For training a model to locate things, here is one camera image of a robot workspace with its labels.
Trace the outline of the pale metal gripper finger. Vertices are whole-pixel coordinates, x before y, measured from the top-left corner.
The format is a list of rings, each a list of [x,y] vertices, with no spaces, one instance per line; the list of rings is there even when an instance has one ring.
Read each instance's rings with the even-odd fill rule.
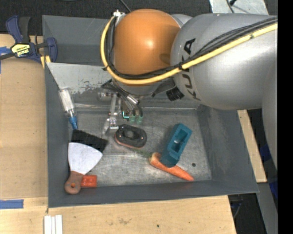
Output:
[[[116,94],[111,92],[99,92],[97,95],[98,101],[112,101],[115,98]]]
[[[116,117],[109,117],[106,119],[102,134],[105,135],[109,130],[111,131],[117,131],[118,130],[118,124],[117,124],[117,119]]]

